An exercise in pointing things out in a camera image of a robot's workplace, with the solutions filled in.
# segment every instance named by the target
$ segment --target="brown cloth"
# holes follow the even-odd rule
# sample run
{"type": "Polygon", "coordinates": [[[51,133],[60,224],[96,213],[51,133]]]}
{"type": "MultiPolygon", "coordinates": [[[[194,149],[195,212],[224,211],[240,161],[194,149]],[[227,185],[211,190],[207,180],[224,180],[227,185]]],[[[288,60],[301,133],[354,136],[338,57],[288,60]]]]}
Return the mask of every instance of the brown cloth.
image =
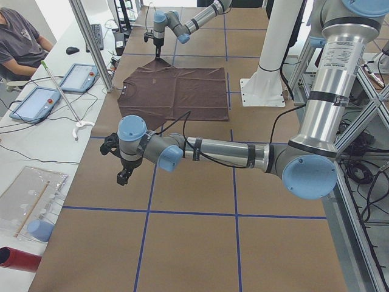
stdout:
{"type": "Polygon", "coordinates": [[[152,130],[189,110],[190,120],[229,120],[224,68],[179,69],[155,59],[124,80],[117,102],[123,117],[136,114],[152,130]]]}

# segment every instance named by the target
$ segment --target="brown table surface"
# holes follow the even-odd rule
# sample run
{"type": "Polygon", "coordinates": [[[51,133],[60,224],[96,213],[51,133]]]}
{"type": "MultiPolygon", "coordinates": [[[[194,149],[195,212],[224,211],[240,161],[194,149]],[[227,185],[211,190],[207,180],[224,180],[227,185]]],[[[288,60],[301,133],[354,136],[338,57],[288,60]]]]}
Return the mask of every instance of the brown table surface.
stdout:
{"type": "MultiPolygon", "coordinates": [[[[182,21],[200,11],[176,10],[182,21]]],[[[185,45],[167,30],[164,60],[226,71],[230,121],[189,122],[188,136],[266,142],[276,116],[293,107],[241,105],[239,79],[255,72],[267,24],[262,9],[232,9],[185,45]]],[[[154,58],[144,31],[131,34],[118,88],[154,58]]],[[[119,94],[106,96],[30,292],[347,291],[321,201],[293,196],[275,176],[192,161],[168,173],[145,161],[127,186],[117,185],[120,161],[99,147],[117,131],[119,94]]],[[[296,114],[283,116],[274,142],[297,131],[296,114]]]]}

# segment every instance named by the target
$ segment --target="red cylinder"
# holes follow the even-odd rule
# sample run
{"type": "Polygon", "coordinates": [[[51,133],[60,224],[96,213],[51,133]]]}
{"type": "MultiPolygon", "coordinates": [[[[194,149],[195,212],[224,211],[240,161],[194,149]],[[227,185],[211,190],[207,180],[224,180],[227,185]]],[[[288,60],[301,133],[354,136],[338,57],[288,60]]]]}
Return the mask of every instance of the red cylinder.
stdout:
{"type": "Polygon", "coordinates": [[[0,266],[35,273],[42,257],[14,248],[0,248],[0,266]]]}

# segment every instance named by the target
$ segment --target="white desk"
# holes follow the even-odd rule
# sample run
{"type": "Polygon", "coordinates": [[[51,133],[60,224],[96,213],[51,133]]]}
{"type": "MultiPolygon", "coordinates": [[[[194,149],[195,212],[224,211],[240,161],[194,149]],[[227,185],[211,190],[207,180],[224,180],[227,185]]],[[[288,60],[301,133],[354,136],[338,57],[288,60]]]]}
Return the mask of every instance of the white desk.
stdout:
{"type": "MultiPolygon", "coordinates": [[[[104,50],[102,51],[103,59],[106,64],[111,59],[109,52],[114,51],[114,36],[110,30],[105,29],[104,24],[107,20],[112,19],[111,12],[107,11],[99,13],[89,17],[91,23],[101,23],[104,39],[104,50]]],[[[85,42],[82,34],[77,26],[77,23],[72,23],[62,38],[56,43],[50,54],[46,58],[46,64],[52,71],[53,75],[63,76],[74,63],[93,64],[92,57],[85,51],[85,42]],[[66,55],[66,48],[69,46],[78,47],[80,51],[73,55],[66,55]]],[[[38,79],[41,77],[47,77],[47,72],[42,66],[40,66],[32,79],[38,79]]],[[[40,86],[55,88],[51,80],[37,82],[40,86]]],[[[36,85],[33,83],[28,84],[20,93],[18,100],[22,100],[36,85]]],[[[95,104],[85,115],[85,120],[95,122],[97,116],[102,107],[106,90],[101,79],[98,79],[96,84],[89,90],[94,96],[85,94],[73,103],[73,107],[77,114],[82,117],[87,108],[96,100],[95,104]]],[[[75,100],[80,95],[67,94],[70,101],[75,100]]],[[[70,117],[73,119],[68,107],[56,111],[58,108],[66,105],[63,100],[53,109],[53,114],[50,115],[51,119],[58,117],[70,117]]],[[[19,122],[9,118],[8,113],[0,120],[0,127],[8,125],[16,125],[19,122]]],[[[24,128],[29,124],[16,125],[14,127],[0,128],[0,138],[2,139],[1,145],[17,150],[32,158],[38,158],[40,160],[56,160],[56,161],[75,161],[79,162],[86,144],[89,140],[89,136],[92,127],[84,127],[78,132],[78,142],[74,141],[72,137],[72,129],[75,126],[75,122],[68,119],[60,120],[45,120],[44,122],[31,127],[26,130],[22,130],[15,133],[1,134],[5,131],[17,130],[24,128]]],[[[63,194],[67,194],[69,187],[74,178],[78,165],[76,164],[58,164],[58,163],[42,163],[37,161],[30,161],[23,158],[17,153],[9,152],[3,148],[0,148],[0,194],[2,194],[6,188],[12,183],[19,172],[25,166],[39,167],[42,169],[53,170],[56,172],[62,172],[69,175],[69,178],[62,189],[63,194]]],[[[31,252],[34,254],[43,254],[46,244],[26,242],[23,240],[17,240],[13,237],[1,234],[0,231],[0,245],[17,248],[23,251],[31,252]]],[[[29,289],[31,281],[35,274],[15,271],[12,269],[1,268],[0,269],[0,282],[2,283],[2,291],[12,292],[25,292],[29,289]]]]}

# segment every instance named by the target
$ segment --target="person's arm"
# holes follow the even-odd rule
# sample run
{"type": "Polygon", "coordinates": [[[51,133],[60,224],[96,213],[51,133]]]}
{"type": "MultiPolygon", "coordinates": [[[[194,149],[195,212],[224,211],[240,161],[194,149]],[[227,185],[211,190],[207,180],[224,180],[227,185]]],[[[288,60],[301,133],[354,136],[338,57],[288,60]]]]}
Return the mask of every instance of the person's arm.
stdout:
{"type": "Polygon", "coordinates": [[[50,52],[51,49],[53,48],[53,44],[44,36],[39,36],[36,39],[36,42],[46,51],[50,52]]]}
{"type": "Polygon", "coordinates": [[[34,67],[24,66],[24,65],[18,64],[18,62],[16,62],[15,59],[6,61],[2,65],[16,75],[23,75],[23,76],[31,77],[36,71],[36,68],[34,68],[34,67]]]}

